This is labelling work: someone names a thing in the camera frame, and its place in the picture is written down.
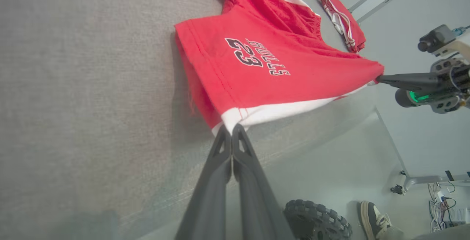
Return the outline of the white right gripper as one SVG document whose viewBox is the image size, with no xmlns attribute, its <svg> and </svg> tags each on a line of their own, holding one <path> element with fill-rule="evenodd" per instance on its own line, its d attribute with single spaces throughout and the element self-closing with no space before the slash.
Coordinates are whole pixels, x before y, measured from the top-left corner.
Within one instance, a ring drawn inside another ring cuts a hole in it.
<svg viewBox="0 0 470 240">
<path fill-rule="evenodd" d="M 432 54 L 439 58 L 431 66 L 433 73 L 382 75 L 377 81 L 407 91 L 436 91 L 437 100 L 430 106 L 435 113 L 450 113 L 469 108 L 469 32 L 457 36 Z"/>
</svg>

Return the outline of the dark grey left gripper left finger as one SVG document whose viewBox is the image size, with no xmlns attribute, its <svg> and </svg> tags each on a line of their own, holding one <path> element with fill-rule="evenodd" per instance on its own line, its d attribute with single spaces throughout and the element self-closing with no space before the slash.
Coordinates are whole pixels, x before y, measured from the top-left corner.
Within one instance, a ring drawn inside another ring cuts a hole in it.
<svg viewBox="0 0 470 240">
<path fill-rule="evenodd" d="M 231 135 L 222 126 L 178 227 L 177 240 L 225 239 L 226 186 L 231 175 Z"/>
</svg>

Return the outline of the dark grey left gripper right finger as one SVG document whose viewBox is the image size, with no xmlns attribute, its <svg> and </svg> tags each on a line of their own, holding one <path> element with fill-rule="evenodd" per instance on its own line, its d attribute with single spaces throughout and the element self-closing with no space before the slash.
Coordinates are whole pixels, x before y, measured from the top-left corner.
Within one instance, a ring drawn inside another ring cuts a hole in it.
<svg viewBox="0 0 470 240">
<path fill-rule="evenodd" d="M 293 240 L 257 158 L 245 128 L 237 124 L 232 133 L 234 175 L 239 183 L 242 235 L 245 240 Z"/>
</svg>

